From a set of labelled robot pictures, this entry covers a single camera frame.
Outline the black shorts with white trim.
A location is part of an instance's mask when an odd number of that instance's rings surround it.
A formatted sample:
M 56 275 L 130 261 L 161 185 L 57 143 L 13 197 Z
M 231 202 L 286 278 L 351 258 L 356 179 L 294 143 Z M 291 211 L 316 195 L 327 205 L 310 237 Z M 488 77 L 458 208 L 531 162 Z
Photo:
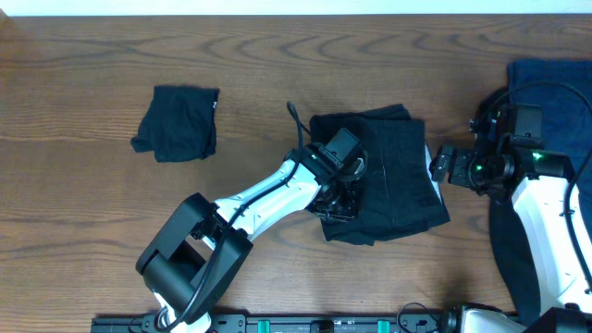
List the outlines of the black shorts with white trim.
M 327 143 L 344 128 L 361 140 L 367 168 L 351 186 L 360 196 L 348 222 L 322 218 L 327 241 L 370 245 L 412 236 L 450 221 L 437 183 L 431 180 L 425 124 L 403 105 L 360 113 L 316 115 L 311 139 Z

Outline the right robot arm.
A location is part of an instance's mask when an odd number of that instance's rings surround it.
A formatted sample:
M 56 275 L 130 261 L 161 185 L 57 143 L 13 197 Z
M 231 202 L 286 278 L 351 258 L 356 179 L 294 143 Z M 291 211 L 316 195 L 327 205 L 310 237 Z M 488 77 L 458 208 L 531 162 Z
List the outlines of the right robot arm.
M 534 262 L 540 312 L 526 326 L 486 306 L 463 305 L 446 314 L 441 331 L 590 331 L 591 241 L 573 205 L 577 190 L 568 156 L 546 150 L 538 116 L 497 114 L 474 122 L 472 131 L 474 148 L 438 149 L 432 179 L 511 204 Z

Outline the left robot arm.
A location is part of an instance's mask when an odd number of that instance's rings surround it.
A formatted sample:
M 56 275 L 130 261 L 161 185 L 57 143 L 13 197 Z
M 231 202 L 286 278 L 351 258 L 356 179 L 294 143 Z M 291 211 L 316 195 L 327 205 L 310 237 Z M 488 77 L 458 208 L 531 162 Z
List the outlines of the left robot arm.
M 255 238 L 305 210 L 340 222 L 358 211 L 352 189 L 366 169 L 359 144 L 310 143 L 251 188 L 212 202 L 186 198 L 140 255 L 135 269 L 160 302 L 157 332 L 205 332 L 210 309 L 226 292 Z

